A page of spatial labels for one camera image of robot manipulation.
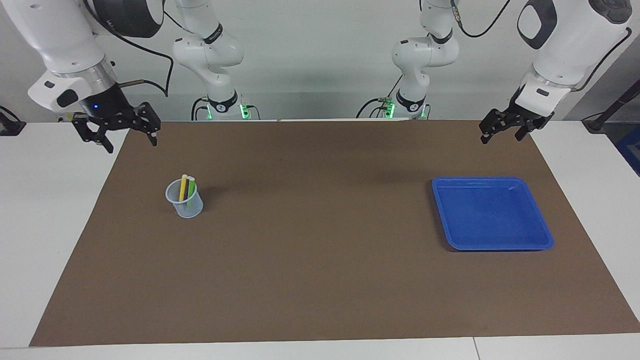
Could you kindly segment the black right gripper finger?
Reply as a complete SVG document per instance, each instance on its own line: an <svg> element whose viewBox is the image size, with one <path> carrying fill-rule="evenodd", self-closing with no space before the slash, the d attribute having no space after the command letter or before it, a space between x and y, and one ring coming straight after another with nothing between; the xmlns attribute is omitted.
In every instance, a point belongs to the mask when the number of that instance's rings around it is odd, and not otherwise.
<svg viewBox="0 0 640 360"><path fill-rule="evenodd" d="M151 146L158 145L158 132L162 128L162 121L149 102L142 102L131 109L129 128L144 133Z"/></svg>
<svg viewBox="0 0 640 360"><path fill-rule="evenodd" d="M110 130L109 121L97 119L82 112L74 112L71 123L83 142L93 142L102 146L109 154L114 153L114 145L106 136L107 131ZM89 124L98 125L98 129L91 130Z"/></svg>

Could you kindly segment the blue plastic tray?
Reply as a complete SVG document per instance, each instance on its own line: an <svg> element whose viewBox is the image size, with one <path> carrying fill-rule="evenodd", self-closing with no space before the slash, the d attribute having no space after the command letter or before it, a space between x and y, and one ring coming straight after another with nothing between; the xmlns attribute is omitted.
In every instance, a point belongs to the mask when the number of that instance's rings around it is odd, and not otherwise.
<svg viewBox="0 0 640 360"><path fill-rule="evenodd" d="M464 252L533 252L554 237L519 177L436 177L432 192L446 242Z"/></svg>

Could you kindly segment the black stand pole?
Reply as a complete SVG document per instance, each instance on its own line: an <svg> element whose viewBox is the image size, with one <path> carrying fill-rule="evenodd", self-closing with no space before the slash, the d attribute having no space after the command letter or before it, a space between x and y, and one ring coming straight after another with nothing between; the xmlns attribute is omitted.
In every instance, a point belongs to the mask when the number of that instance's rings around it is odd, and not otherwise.
<svg viewBox="0 0 640 360"><path fill-rule="evenodd" d="M603 134L606 121L610 120L614 114L622 109L624 105L630 103L640 95L640 79L636 80L617 100L615 100L605 111L592 114L580 120L585 129L592 134Z"/></svg>

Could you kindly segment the translucent plastic cup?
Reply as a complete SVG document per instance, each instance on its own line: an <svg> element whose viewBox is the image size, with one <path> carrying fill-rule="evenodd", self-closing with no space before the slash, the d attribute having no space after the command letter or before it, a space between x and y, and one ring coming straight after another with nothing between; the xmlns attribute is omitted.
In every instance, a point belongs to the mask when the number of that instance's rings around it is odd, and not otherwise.
<svg viewBox="0 0 640 360"><path fill-rule="evenodd" d="M179 202L179 188L180 188L181 179L176 179L173 182L169 183L165 189L165 198L166 200L173 205L176 214L183 219L191 219L196 217L201 213L204 209L204 203L202 202L201 196L199 194L198 184L195 182L195 192L192 196L191 207L187 207L186 202Z"/></svg>

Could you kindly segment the blue box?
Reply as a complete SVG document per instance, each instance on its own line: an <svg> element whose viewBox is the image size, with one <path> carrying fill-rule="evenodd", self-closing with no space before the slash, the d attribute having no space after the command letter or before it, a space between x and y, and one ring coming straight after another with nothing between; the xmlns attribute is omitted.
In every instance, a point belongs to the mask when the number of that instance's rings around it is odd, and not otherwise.
<svg viewBox="0 0 640 360"><path fill-rule="evenodd" d="M615 148L640 177L640 124L615 141Z"/></svg>

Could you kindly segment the brown table mat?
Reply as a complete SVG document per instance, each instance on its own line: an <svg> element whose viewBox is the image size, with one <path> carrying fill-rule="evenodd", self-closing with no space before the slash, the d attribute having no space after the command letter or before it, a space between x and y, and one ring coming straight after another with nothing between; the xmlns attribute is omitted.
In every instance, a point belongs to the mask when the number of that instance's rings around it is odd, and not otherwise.
<svg viewBox="0 0 640 360"><path fill-rule="evenodd" d="M165 198L194 177L203 209ZM526 182L544 251L456 251L432 180ZM535 142L475 121L164 123L129 132L34 347L638 333Z"/></svg>

